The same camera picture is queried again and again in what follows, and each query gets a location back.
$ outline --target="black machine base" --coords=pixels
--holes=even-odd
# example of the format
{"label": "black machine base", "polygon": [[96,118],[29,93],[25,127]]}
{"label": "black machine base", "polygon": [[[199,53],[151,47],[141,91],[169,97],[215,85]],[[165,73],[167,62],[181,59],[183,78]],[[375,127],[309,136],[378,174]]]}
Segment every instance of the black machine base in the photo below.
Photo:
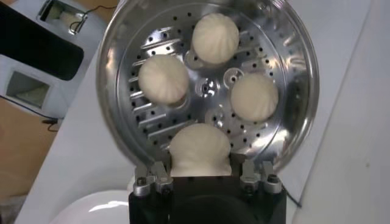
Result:
{"label": "black machine base", "polygon": [[286,191],[259,184],[244,190],[240,177],[174,177],[174,190],[129,196],[131,224],[284,224]]}

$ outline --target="central hub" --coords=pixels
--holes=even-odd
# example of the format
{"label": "central hub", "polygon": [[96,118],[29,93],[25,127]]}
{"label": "central hub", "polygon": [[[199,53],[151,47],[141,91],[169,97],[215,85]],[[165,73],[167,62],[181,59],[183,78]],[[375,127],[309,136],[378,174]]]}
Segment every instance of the central hub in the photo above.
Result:
{"label": "central hub", "polygon": [[218,84],[210,78],[201,78],[196,83],[195,92],[203,98],[213,97],[218,91]]}

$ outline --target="white table surface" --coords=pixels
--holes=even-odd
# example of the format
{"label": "white table surface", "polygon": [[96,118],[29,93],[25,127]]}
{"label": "white table surface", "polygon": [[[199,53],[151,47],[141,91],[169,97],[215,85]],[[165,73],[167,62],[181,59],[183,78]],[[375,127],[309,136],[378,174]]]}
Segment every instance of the white table surface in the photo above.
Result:
{"label": "white table surface", "polygon": [[[292,0],[291,4],[312,37],[321,73],[320,105],[313,130],[280,174],[287,188],[299,198],[370,1]],[[95,90],[95,67],[96,59],[80,85],[16,224],[49,223],[80,197],[107,189],[125,189],[133,175],[133,165],[119,152],[103,122]],[[291,223],[291,202],[288,208]]]}
{"label": "white table surface", "polygon": [[389,9],[372,3],[294,223],[390,223]]}

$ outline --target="metal bracket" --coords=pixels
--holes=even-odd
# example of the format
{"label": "metal bracket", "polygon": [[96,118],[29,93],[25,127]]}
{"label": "metal bracket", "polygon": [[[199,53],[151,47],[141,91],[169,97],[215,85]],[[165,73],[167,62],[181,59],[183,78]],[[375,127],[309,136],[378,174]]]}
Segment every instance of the metal bracket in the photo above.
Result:
{"label": "metal bracket", "polygon": [[240,176],[240,185],[244,191],[251,194],[257,191],[261,175],[255,173],[255,164],[251,160],[245,159],[242,166],[243,174]]}
{"label": "metal bracket", "polygon": [[159,161],[152,166],[152,173],[156,176],[156,191],[160,194],[169,194],[173,191],[173,178],[170,177],[164,168],[164,164]]}
{"label": "metal bracket", "polygon": [[279,194],[282,191],[282,182],[274,173],[274,166],[269,161],[264,161],[261,164],[264,190],[270,194]]}
{"label": "metal bracket", "polygon": [[133,193],[137,197],[145,197],[150,194],[154,178],[147,175],[145,166],[137,166],[135,168],[135,182],[133,185]]}

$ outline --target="white appliance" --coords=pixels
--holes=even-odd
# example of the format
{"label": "white appliance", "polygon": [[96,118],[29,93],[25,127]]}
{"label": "white appliance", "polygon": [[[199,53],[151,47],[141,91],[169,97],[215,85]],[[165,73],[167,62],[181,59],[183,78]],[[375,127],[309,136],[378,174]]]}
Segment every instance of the white appliance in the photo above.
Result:
{"label": "white appliance", "polygon": [[[106,23],[93,12],[86,15],[85,8],[67,0],[19,0],[11,8],[38,24],[38,28],[43,27],[79,47],[83,56],[71,79],[61,79],[58,74],[45,72],[0,51],[0,95],[46,116],[63,118],[98,48]],[[28,54],[28,49],[22,47],[15,51]]]}

